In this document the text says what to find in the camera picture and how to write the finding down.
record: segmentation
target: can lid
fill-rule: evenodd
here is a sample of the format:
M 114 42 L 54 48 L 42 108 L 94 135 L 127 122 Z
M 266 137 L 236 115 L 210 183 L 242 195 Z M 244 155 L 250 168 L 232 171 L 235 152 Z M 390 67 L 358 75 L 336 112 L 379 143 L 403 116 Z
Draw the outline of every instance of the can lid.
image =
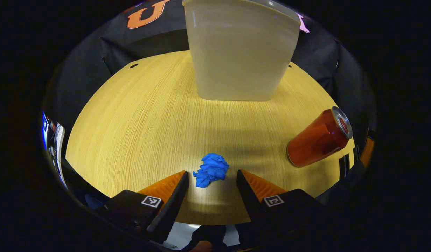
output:
M 343 111 L 334 106 L 332 107 L 332 114 L 334 115 L 337 126 L 341 129 L 344 136 L 347 139 L 351 139 L 353 137 L 353 128 Z
M 183 0 L 183 5 L 185 5 L 186 3 L 190 2 L 190 1 L 191 0 Z M 255 3 L 258 5 L 262 5 L 264 7 L 268 7 L 270 9 L 276 10 L 276 11 L 290 17 L 291 19 L 293 19 L 294 21 L 298 22 L 301 25 L 301 21 L 300 21 L 298 14 L 296 14 L 296 12 L 294 12 L 293 10 L 285 7 L 284 5 L 282 5 L 278 2 L 275 2 L 272 0 L 242 0 L 242 1 Z

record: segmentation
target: wooden table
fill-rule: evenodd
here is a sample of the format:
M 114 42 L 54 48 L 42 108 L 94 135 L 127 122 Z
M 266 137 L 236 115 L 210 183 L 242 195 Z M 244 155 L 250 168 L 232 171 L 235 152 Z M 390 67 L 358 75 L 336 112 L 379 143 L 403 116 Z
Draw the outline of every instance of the wooden table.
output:
M 289 140 L 336 105 L 307 73 L 290 65 L 270 101 L 251 102 L 201 99 L 189 51 L 132 62 L 83 108 L 66 159 L 91 185 L 113 197 L 181 170 L 197 171 L 208 153 L 222 155 L 230 164 L 224 181 L 196 188 L 190 177 L 176 219 L 184 223 L 249 222 L 236 187 L 238 169 L 286 190 L 301 188 L 318 196 L 339 180 L 339 158 L 349 153 L 353 165 L 354 140 L 309 166 L 289 162 Z

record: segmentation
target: soda can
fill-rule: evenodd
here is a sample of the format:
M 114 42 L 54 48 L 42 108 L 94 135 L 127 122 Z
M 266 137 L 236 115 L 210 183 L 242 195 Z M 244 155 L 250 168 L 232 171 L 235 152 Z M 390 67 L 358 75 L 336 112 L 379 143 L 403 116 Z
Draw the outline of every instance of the soda can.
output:
M 351 123 L 338 107 L 324 110 L 287 145 L 287 155 L 297 167 L 319 161 L 343 149 L 353 137 Z

